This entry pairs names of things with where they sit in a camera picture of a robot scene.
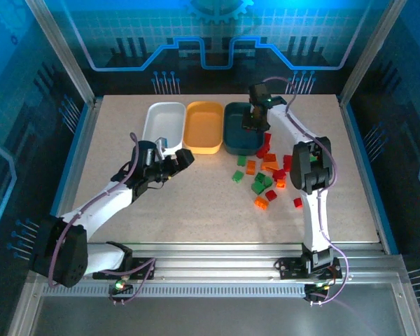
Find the yellow tray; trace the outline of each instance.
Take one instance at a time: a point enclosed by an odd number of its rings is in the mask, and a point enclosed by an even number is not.
[[[183,143],[193,154],[215,154],[223,143],[224,106],[194,101],[187,106]]]

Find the table surface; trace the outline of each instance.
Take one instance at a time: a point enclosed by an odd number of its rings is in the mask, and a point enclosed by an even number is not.
[[[150,105],[156,102],[247,102],[246,94],[105,96],[80,178],[74,207],[96,195],[130,159],[130,132],[141,137]],[[312,132],[331,140],[339,178],[328,193],[328,228],[334,242],[378,242],[372,214],[335,95],[302,95],[291,110]],[[291,154],[280,129],[271,126],[277,157]],[[268,210],[257,208],[251,191],[253,176],[232,181],[237,157],[224,147],[214,155],[195,155],[195,162],[161,190],[148,190],[119,211],[92,236],[91,242],[299,243],[304,223],[293,199],[299,193],[287,177],[285,190]]]

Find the toy block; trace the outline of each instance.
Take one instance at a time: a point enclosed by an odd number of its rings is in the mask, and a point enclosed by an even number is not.
[[[263,159],[263,157],[265,156],[265,154],[267,152],[269,152],[269,150],[271,149],[271,145],[269,145],[268,143],[265,143],[257,152],[257,158]]]
[[[277,180],[276,187],[285,188],[286,187],[286,181],[279,178]]]
[[[263,183],[263,181],[265,180],[265,177],[266,175],[264,175],[263,173],[258,173],[257,176],[255,176],[255,181]]]
[[[273,153],[266,153],[265,156],[263,157],[263,161],[264,162],[277,161],[277,156]]]
[[[276,170],[279,170],[279,164],[277,163],[277,161],[263,162],[261,164],[261,170],[266,170],[268,172],[274,173]]]
[[[268,202],[266,199],[264,199],[264,198],[262,198],[262,197],[258,196],[258,197],[255,199],[255,205],[256,205],[257,207],[259,207],[260,209],[266,210],[266,209],[267,209],[267,206],[269,205],[269,202]]]
[[[246,174],[254,175],[255,174],[255,165],[256,165],[255,161],[248,160],[247,161]]]
[[[265,196],[269,202],[275,200],[277,198],[277,194],[273,190],[269,190],[265,193]]]
[[[265,191],[264,185],[261,182],[258,182],[258,181],[255,181],[254,183],[252,183],[251,188],[254,191],[254,193],[257,194],[257,195],[259,195],[263,191]]]
[[[296,207],[298,209],[302,208],[303,207],[302,199],[300,199],[300,198],[294,199],[294,207]]]
[[[238,165],[244,167],[246,165],[247,157],[243,155],[238,155]]]
[[[283,156],[283,169],[285,169],[285,172],[291,171],[291,163],[293,161],[293,157],[291,155],[285,155]]]
[[[272,134],[265,133],[265,144],[269,145],[271,143],[271,137],[272,137]]]
[[[243,178],[244,174],[241,173],[239,170],[237,170],[235,172],[235,174],[233,174],[232,176],[232,180],[239,183],[241,181],[241,179]]]
[[[268,188],[270,186],[272,186],[273,182],[272,182],[272,178],[266,176],[265,180],[263,181],[263,185],[265,188]]]
[[[273,175],[272,178],[274,179],[274,181],[277,182],[278,179],[284,180],[286,178],[286,172],[285,169],[280,169],[280,170],[276,170]]]

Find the gear graphic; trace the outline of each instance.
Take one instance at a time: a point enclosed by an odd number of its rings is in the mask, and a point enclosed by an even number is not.
[[[183,4],[196,19],[219,24],[238,20],[240,14],[247,13],[246,7],[252,6],[253,0],[183,0]]]
[[[25,0],[0,0],[0,22],[13,36],[19,36],[25,26],[25,6]]]

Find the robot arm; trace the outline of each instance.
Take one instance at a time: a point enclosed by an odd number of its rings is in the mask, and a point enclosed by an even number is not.
[[[110,217],[134,203],[148,189],[149,183],[165,183],[193,163],[193,154],[187,149],[176,151],[176,158],[170,155],[163,157],[162,149],[158,148],[161,143],[162,141],[140,141],[137,162],[133,151],[131,161],[98,194],[104,193],[103,197],[94,197],[93,200],[96,201],[93,203],[86,203],[88,206],[83,204],[59,218],[49,217],[42,220],[29,259],[29,268],[48,276],[57,240],[67,224],[79,215],[67,231],[59,250],[53,279],[66,287],[72,287],[84,274],[103,270],[131,270],[132,251],[129,248],[114,242],[88,244],[88,241]],[[134,165],[132,175],[121,183]]]
[[[290,179],[300,191],[304,204],[302,261],[308,274],[327,268],[333,263],[333,250],[322,230],[329,239],[326,211],[328,191],[325,188],[332,177],[333,168],[326,153],[313,139],[317,139],[329,151],[330,141],[326,137],[317,137],[290,111],[286,111],[286,101],[282,97],[271,97],[264,83],[252,85],[249,98],[252,107],[245,112],[242,127],[265,132],[271,122],[279,125],[286,142],[293,144]]]

